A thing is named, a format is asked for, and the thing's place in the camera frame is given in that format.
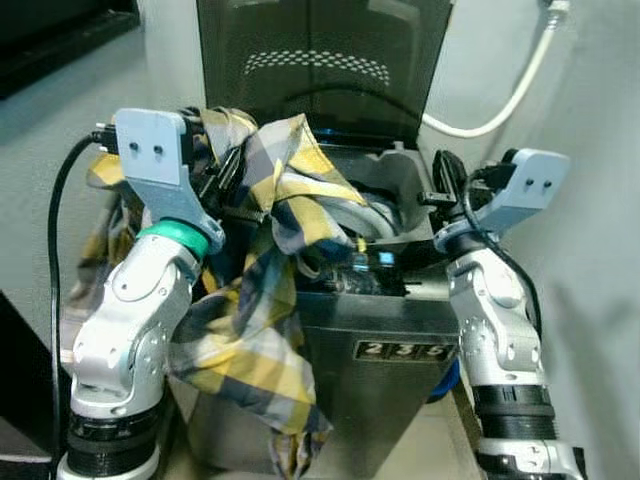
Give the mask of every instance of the yellow plaid fabric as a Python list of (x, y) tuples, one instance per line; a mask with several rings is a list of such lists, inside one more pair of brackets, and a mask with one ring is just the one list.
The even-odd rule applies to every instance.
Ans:
[[(297, 353), (303, 335), (295, 312), (292, 258), (312, 249), (316, 257), (332, 261), (353, 249), (320, 199), (368, 205), (322, 153), (304, 115), (257, 129), (237, 110), (183, 113), (202, 126), (194, 135), (192, 183), (198, 182), (200, 172), (221, 166), (232, 149), (243, 145), (245, 172), (229, 206), (260, 212), (266, 219), (244, 253), (244, 270), (237, 278), (218, 288), (216, 263), (222, 259), (207, 260), (202, 280), (208, 294), (192, 305), (177, 327), (169, 351), (170, 370), (202, 391), (236, 402), (271, 426), (276, 472), (282, 478), (300, 478), (331, 426), (316, 405), (311, 365)], [(76, 289), (99, 295), (101, 287), (95, 282), (126, 255), (140, 227), (141, 211), (129, 210), (123, 202), (127, 198), (136, 205), (117, 156), (99, 157), (88, 181), (121, 195), (109, 205), (104, 215), (108, 221), (90, 238), (83, 260), (87, 265), (90, 258), (94, 272), (103, 273), (81, 276), (79, 285), (85, 287)], [(89, 306), (95, 306), (95, 299), (82, 297), (72, 297), (65, 311), (76, 320), (86, 318)]]

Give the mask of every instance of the green ring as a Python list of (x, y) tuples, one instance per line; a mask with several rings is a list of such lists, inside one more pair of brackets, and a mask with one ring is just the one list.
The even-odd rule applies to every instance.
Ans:
[(175, 220), (160, 220), (155, 225), (141, 230), (136, 238), (141, 238), (145, 235), (160, 235), (161, 237), (175, 240), (191, 250), (199, 260), (202, 260), (207, 254), (207, 250), (209, 250), (207, 237), (195, 228)]

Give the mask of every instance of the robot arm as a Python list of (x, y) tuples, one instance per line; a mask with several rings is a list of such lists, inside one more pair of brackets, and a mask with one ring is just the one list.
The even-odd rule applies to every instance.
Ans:
[[(520, 280), (462, 214), (459, 187), (465, 179), (452, 175), (456, 168), (460, 172), (461, 163), (454, 165), (459, 160), (440, 161), (447, 177), (440, 185), (447, 187), (421, 200), (449, 209), (451, 221), (436, 234), (435, 244), (452, 259), (447, 268), (450, 301), (483, 430), (478, 463), (496, 480), (586, 480), (582, 450), (556, 436), (540, 339), (527, 318)], [(546, 208), (567, 173), (568, 159), (520, 150), (498, 170), (502, 188), (476, 214), (482, 228), (494, 233)]]
[(75, 339), (69, 451), (58, 465), (60, 480), (153, 475), (167, 344), (191, 305), (202, 259), (224, 241), (189, 184), (184, 120), (124, 109), (115, 131), (123, 172), (155, 223), (113, 270), (102, 303)]

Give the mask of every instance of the white cable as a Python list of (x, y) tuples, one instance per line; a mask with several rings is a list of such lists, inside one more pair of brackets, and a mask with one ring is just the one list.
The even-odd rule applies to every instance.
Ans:
[(504, 106), (504, 108), (488, 123), (478, 128), (455, 128), (447, 125), (444, 122), (441, 122), (436, 118), (431, 117), (427, 113), (422, 115), (422, 123), (433, 128), (434, 130), (444, 133), (445, 135), (458, 138), (481, 137), (483, 135), (486, 135), (487, 133), (493, 132), (496, 128), (500, 127), (505, 121), (509, 119), (511, 114), (513, 114), (514, 110), (527, 94), (527, 91), (529, 90), (529, 87), (531, 86), (536, 73), (538, 73), (538, 70), (540, 69), (542, 60), (547, 54), (549, 45), (551, 45), (551, 40), (553, 40), (553, 35), (558, 27), (558, 24), (560, 23), (561, 16), (559, 12), (566, 14), (566, 12), (568, 11), (568, 7), (569, 2), (566, 1), (556, 0), (552, 2), (551, 6), (549, 7), (549, 12), (551, 13), (549, 22), (547, 23), (547, 27), (545, 28), (544, 32), (540, 36), (536, 51), (531, 56), (529, 65), (527, 66), (524, 75), (522, 75), (520, 83), (518, 83), (516, 90), (513, 92), (513, 95)]

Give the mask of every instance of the washing machine lid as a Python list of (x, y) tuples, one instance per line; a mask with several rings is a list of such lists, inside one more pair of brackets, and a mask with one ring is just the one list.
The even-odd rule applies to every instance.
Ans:
[(337, 145), (415, 146), (451, 0), (198, 0), (208, 106), (301, 112)]

